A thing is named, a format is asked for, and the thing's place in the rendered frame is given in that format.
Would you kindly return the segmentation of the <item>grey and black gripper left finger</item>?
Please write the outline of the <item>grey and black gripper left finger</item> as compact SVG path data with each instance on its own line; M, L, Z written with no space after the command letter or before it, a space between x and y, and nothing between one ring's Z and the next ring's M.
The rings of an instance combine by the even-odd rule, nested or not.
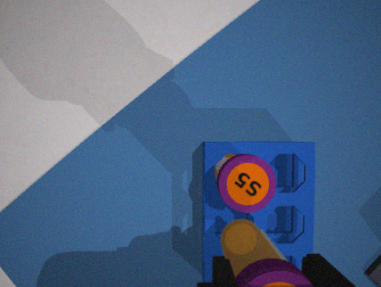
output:
M225 256L213 256L211 283L197 283L197 287L238 287L231 262Z

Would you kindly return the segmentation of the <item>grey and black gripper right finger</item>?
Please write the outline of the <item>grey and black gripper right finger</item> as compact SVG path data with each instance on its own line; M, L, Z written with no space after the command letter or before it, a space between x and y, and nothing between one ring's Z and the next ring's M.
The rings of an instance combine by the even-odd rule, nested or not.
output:
M319 253L303 257L302 273L313 287L356 287Z

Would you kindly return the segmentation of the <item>blue flat mat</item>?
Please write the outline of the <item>blue flat mat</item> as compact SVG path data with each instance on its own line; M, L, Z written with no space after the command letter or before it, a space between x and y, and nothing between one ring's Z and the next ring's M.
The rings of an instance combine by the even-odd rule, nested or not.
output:
M0 212L16 287L197 287L202 142L316 142L313 253L381 254L381 0L260 0Z

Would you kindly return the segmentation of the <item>blue tube rack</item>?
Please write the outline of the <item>blue tube rack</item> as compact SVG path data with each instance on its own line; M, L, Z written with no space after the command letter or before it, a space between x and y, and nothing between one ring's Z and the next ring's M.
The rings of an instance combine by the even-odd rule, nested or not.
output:
M299 269L301 264L302 271L303 257L313 252L315 142L202 142L203 283L212 282L212 257L223 256L219 236L224 227L232 220L246 219L246 213L230 208L218 192L215 165L226 154L272 161L276 192L266 207L247 213L247 219L266 233L288 262Z

